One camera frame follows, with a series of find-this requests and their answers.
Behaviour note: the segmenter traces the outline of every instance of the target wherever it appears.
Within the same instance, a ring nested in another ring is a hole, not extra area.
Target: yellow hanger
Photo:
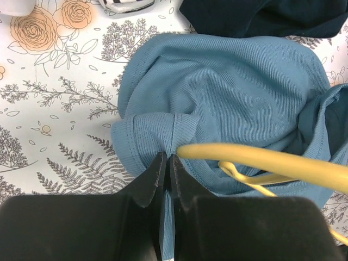
[[[309,159],[289,153],[266,150],[238,144],[192,144],[178,148],[181,158],[223,160],[219,167],[232,178],[254,188],[265,196],[277,197],[263,187],[295,180],[303,180],[333,190],[348,191],[348,167],[322,160]],[[248,177],[240,172],[233,163],[255,167],[278,174],[261,177]],[[348,246],[348,239],[330,228],[334,238]]]

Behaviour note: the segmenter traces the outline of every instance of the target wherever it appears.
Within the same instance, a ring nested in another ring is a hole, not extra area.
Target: floral pattern
[[[179,3],[115,14],[98,0],[37,0],[29,16],[0,14],[0,204],[24,193],[115,193],[132,180],[110,143],[122,75],[151,37],[196,33]],[[332,85],[348,82],[348,23],[331,39],[288,39],[317,54]],[[335,192],[323,209],[346,235],[347,206]]]

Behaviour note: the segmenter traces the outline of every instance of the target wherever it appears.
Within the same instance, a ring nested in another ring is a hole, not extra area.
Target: white tablecloth
[[[195,32],[180,3],[118,15],[98,0],[38,0],[29,17],[0,15],[0,203],[115,193],[132,180],[110,143],[122,72],[149,38]],[[332,39],[290,38],[318,55],[332,84],[348,80],[348,25]],[[323,213],[348,236],[347,209],[348,195],[335,192]]]

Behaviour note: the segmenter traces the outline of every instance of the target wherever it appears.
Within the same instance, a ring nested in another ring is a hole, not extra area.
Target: blue cloth
[[[141,47],[123,75],[121,121],[111,137],[126,170],[138,176],[159,151],[228,142],[346,164],[348,85],[330,88],[316,55],[286,39],[159,35]],[[190,174],[219,196],[258,196],[216,161],[185,160]],[[260,170],[237,165],[248,176]],[[298,181],[270,186],[322,207],[332,191]],[[171,258],[170,208],[164,258]]]

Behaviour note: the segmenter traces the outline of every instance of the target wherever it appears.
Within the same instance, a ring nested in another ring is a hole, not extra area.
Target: orange flower
[[[31,54],[49,51],[57,41],[57,24],[41,7],[35,7],[28,16],[12,18],[10,27],[12,37]]]
[[[90,6],[82,0],[65,0],[53,17],[58,24],[69,29],[85,28],[92,21]]]
[[[0,66],[0,80],[4,78],[5,68],[3,66]]]

